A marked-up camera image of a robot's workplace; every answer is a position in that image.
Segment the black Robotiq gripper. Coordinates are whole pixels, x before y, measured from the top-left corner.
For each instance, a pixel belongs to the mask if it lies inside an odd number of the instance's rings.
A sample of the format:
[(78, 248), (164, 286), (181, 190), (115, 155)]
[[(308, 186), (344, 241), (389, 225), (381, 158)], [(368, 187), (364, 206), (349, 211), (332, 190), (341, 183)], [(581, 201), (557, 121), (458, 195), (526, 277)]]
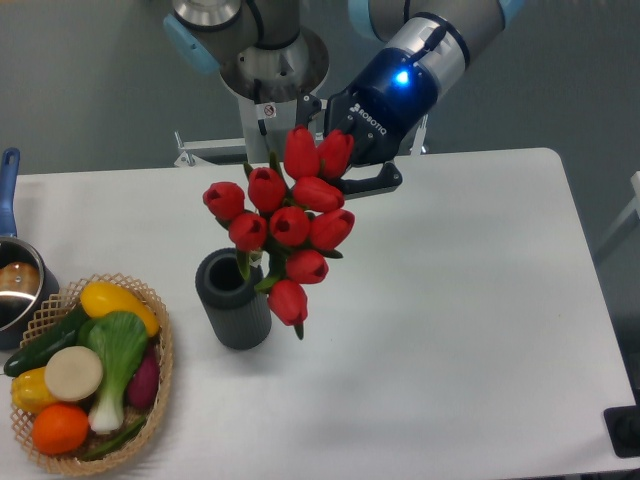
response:
[[(402, 174), (390, 160), (409, 130), (438, 98), (436, 80), (421, 64), (431, 52), (426, 47), (413, 54), (385, 48), (344, 90), (329, 98), (324, 129), (326, 133), (339, 130), (353, 137), (349, 163), (383, 163), (375, 177), (340, 179), (337, 188), (346, 199), (390, 193), (402, 184)], [(322, 111), (320, 98), (300, 93), (295, 126), (309, 128)]]

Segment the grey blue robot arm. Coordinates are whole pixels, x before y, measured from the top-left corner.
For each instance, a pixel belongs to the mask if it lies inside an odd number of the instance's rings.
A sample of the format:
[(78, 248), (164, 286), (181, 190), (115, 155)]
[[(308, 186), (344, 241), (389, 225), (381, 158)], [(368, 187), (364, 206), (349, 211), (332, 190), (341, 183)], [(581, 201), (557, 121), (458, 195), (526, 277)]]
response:
[(513, 21), (518, 1), (351, 1), (348, 14), (382, 49), (341, 91), (317, 92), (330, 66), (323, 40), (304, 27), (296, 1), (176, 1), (164, 31), (195, 70), (218, 73), (236, 97), (247, 159), (282, 153), (289, 130), (322, 122), (354, 137), (352, 167), (372, 178), (341, 180), (357, 198), (396, 189), (402, 140), (424, 136), (430, 109)]

